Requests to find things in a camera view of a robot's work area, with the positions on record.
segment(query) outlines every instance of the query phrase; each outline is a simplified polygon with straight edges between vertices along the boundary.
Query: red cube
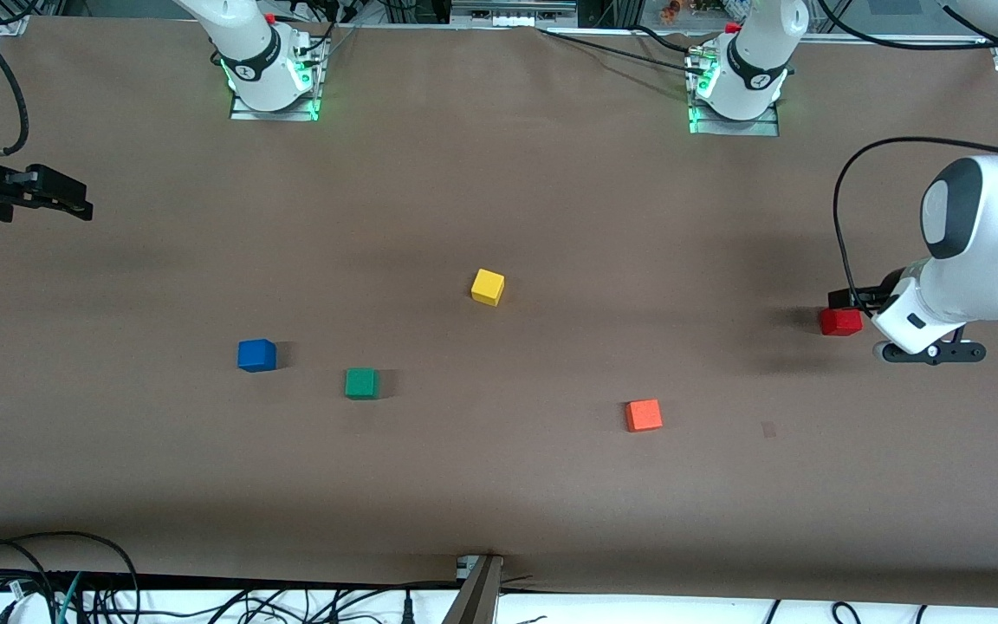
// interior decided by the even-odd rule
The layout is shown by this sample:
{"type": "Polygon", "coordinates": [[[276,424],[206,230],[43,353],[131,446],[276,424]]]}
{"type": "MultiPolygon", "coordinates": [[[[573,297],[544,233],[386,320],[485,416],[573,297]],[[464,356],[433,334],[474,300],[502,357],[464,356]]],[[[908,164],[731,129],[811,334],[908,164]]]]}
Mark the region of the red cube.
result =
{"type": "Polygon", "coordinates": [[[856,308],[824,308],[819,314],[819,325],[823,335],[855,335],[864,328],[860,309],[856,308]]]}
{"type": "Polygon", "coordinates": [[[626,429],[630,433],[661,429],[661,404],[657,399],[626,403],[626,429]]]}

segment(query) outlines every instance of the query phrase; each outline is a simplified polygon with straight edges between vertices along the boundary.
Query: cube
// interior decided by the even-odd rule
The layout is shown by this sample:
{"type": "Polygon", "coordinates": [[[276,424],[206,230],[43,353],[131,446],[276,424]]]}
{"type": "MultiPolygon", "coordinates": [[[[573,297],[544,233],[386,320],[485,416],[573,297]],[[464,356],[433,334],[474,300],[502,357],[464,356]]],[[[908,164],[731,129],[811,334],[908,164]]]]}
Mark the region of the cube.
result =
{"type": "Polygon", "coordinates": [[[630,433],[661,429],[661,404],[657,399],[626,403],[626,430],[630,433]]]}
{"type": "Polygon", "coordinates": [[[476,280],[472,282],[472,299],[488,305],[499,305],[499,297],[502,296],[506,280],[506,277],[500,276],[499,273],[480,269],[476,273],[476,280]]]}
{"type": "Polygon", "coordinates": [[[276,344],[262,337],[238,342],[237,367],[250,373],[276,370],[276,344]]]}
{"type": "Polygon", "coordinates": [[[379,399],[379,371],[376,368],[349,368],[345,371],[345,396],[352,400],[379,399]]]}
{"type": "Polygon", "coordinates": [[[819,327],[823,335],[855,335],[864,325],[860,319],[860,309],[824,308],[819,314],[819,327]]]}

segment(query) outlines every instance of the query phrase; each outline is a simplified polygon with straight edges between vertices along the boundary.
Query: green cube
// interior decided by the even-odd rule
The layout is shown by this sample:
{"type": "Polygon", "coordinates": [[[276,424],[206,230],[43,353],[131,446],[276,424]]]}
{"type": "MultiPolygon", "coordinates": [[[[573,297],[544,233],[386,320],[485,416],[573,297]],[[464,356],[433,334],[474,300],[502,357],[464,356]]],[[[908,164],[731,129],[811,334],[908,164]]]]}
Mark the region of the green cube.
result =
{"type": "Polygon", "coordinates": [[[379,399],[379,371],[349,368],[345,371],[345,396],[352,400],[379,399]]]}

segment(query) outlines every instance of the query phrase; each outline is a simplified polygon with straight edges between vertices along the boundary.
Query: blue cube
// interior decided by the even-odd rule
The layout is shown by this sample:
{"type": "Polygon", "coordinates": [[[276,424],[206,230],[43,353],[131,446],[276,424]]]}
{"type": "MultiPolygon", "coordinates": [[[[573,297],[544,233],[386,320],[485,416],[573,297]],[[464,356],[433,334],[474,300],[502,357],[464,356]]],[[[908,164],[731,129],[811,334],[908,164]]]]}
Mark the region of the blue cube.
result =
{"type": "Polygon", "coordinates": [[[237,367],[250,373],[276,370],[276,343],[262,337],[238,342],[237,367]]]}

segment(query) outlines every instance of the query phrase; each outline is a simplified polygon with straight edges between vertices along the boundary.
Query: yellow cube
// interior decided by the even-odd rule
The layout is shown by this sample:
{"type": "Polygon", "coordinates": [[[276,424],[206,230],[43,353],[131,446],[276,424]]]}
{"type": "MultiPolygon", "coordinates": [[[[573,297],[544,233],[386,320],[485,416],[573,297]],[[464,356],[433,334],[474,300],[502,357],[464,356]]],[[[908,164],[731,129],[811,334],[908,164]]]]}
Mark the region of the yellow cube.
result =
{"type": "Polygon", "coordinates": [[[488,305],[499,305],[503,282],[506,280],[506,277],[500,276],[499,273],[480,269],[476,273],[476,280],[472,282],[472,299],[488,305]]]}

